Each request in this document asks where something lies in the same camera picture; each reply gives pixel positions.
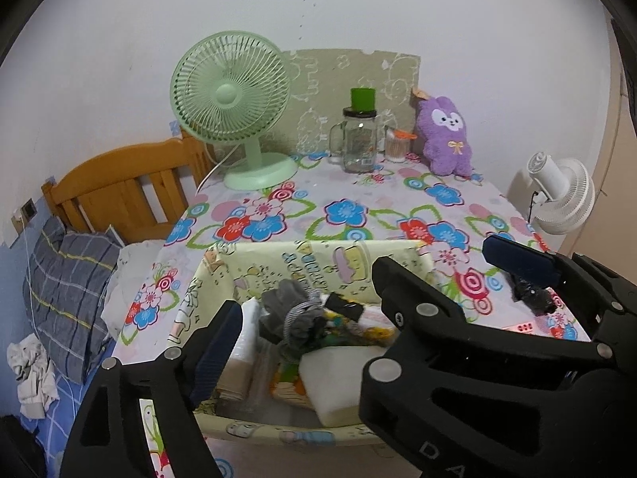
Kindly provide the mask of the white towel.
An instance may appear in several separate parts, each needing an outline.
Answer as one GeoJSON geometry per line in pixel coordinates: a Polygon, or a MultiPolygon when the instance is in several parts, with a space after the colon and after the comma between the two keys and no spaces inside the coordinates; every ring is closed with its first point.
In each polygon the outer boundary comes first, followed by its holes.
{"type": "Polygon", "coordinates": [[[401,366],[384,354],[382,347],[324,347],[302,356],[299,376],[324,427],[360,423],[361,379],[369,361],[380,359],[371,364],[371,376],[380,382],[402,374],[401,366]]]}

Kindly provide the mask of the green tissue pack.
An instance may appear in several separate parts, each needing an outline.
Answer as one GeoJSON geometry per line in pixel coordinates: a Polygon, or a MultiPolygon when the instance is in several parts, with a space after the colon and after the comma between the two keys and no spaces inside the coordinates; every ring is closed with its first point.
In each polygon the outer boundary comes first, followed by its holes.
{"type": "Polygon", "coordinates": [[[298,361],[282,351],[277,352],[276,355],[276,371],[269,384],[271,397],[287,405],[314,411],[299,373],[298,361]]]}

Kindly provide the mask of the grey sock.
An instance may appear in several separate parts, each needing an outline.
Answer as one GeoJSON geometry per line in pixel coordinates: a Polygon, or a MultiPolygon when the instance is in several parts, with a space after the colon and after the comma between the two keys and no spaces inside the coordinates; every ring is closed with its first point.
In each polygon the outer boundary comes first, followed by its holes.
{"type": "Polygon", "coordinates": [[[260,298],[264,315],[259,335],[298,362],[322,345],[326,324],[320,291],[305,290],[297,280],[281,280],[260,298]]]}

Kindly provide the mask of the beige door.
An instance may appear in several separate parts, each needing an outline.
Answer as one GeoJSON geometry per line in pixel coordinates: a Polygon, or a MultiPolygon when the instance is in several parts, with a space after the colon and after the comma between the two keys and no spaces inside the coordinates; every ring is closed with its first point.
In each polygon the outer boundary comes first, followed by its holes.
{"type": "Polygon", "coordinates": [[[590,217],[560,246],[565,255],[583,254],[631,282],[636,280],[636,133],[623,59],[608,22],[610,93],[605,132],[593,180],[596,201],[590,217]]]}

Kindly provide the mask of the crumpled white cloth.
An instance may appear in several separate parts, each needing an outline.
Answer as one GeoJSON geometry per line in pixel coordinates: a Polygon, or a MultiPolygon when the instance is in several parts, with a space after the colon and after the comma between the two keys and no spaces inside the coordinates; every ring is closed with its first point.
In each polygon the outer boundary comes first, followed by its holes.
{"type": "Polygon", "coordinates": [[[6,349],[6,361],[15,374],[20,411],[30,420],[43,420],[59,399],[53,361],[32,333],[6,349]]]}

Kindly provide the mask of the white standing fan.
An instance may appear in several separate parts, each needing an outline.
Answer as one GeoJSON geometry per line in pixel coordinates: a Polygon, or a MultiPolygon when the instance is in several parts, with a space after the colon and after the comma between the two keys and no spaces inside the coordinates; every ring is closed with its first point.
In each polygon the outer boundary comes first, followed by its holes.
{"type": "Polygon", "coordinates": [[[581,161],[554,159],[539,151],[515,175],[506,196],[531,225],[549,235],[563,236],[584,225],[596,192],[581,161]]]}

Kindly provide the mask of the blue plaid pillow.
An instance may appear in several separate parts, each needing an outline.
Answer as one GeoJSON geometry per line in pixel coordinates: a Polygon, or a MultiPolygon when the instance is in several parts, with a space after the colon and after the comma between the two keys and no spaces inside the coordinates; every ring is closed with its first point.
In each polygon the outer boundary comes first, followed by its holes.
{"type": "Polygon", "coordinates": [[[55,368],[73,383],[85,383],[106,350],[102,313],[120,249],[108,232],[78,232],[52,216],[29,257],[27,317],[55,368]]]}

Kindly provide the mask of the yellow fabric storage basket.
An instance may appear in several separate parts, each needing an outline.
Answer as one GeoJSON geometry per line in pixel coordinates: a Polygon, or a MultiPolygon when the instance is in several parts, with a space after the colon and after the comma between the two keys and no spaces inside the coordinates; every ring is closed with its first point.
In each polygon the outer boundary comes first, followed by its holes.
{"type": "Polygon", "coordinates": [[[361,367],[397,335],[373,286],[381,257],[424,280],[433,275],[420,241],[208,248],[168,335],[183,347],[225,301],[240,306],[241,331],[219,382],[193,399],[203,434],[262,445],[379,443],[358,418],[358,394],[361,367]]]}

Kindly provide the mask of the purple plush bunny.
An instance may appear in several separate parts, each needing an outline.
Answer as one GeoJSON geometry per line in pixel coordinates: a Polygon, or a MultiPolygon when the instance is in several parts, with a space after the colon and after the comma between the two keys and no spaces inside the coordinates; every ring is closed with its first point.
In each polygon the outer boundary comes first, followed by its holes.
{"type": "Polygon", "coordinates": [[[450,98],[420,99],[416,128],[423,139],[423,156],[433,174],[465,179],[472,176],[472,148],[467,140],[467,125],[450,98]]]}

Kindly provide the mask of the wooden bed headboard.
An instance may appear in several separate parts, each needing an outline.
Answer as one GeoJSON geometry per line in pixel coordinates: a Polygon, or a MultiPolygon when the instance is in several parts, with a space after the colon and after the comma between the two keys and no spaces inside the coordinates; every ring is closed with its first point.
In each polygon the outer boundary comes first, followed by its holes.
{"type": "Polygon", "coordinates": [[[200,184],[213,159],[186,132],[159,143],[136,143],[97,155],[61,181],[41,187],[50,212],[73,230],[103,232],[111,225],[123,241],[166,239],[187,209],[179,179],[189,169],[200,184]]]}

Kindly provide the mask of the toothpick jar orange lid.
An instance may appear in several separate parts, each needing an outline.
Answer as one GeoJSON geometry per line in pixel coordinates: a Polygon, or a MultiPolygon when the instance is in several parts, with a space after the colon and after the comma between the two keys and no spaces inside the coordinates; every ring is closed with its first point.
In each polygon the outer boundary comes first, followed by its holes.
{"type": "Polygon", "coordinates": [[[403,163],[410,152],[411,143],[417,135],[401,129],[386,127],[384,140],[385,158],[393,163],[403,163]]]}

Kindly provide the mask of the green cup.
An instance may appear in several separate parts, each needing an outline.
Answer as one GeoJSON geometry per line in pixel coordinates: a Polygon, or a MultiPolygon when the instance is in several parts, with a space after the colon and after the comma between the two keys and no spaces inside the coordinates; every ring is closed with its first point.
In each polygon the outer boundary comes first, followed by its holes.
{"type": "Polygon", "coordinates": [[[376,90],[374,88],[351,88],[351,109],[355,112],[376,110],[376,90]]]}

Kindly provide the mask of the green cartoon cardboard panel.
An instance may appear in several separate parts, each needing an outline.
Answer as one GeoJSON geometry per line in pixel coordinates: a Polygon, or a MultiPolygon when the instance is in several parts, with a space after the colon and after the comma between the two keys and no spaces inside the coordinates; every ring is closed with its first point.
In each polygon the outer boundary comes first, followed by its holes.
{"type": "Polygon", "coordinates": [[[288,105],[261,149],[311,154],[328,149],[329,130],[351,105],[352,88],[376,91],[378,123],[410,131],[416,111],[412,89],[419,83],[418,55],[355,49],[314,49],[285,53],[291,76],[288,105]]]}

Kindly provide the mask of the green desk fan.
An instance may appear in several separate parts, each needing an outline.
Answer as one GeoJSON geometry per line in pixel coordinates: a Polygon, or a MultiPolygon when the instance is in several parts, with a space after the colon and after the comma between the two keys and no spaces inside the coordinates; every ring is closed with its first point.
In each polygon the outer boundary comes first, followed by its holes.
{"type": "Polygon", "coordinates": [[[260,137],[276,126],[290,98],[282,51],[241,30],[217,32],[194,44],[170,79],[170,106],[182,129],[202,143],[244,149],[244,158],[223,176],[235,191],[273,187],[296,174],[290,155],[260,147],[260,137]]]}

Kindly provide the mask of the wall power socket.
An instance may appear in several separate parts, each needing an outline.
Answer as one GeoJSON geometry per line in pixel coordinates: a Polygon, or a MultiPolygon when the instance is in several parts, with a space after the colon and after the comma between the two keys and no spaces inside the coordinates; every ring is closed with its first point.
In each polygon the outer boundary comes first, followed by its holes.
{"type": "Polygon", "coordinates": [[[23,206],[21,206],[21,215],[24,221],[29,222],[37,214],[37,206],[33,199],[29,199],[23,206]]]}

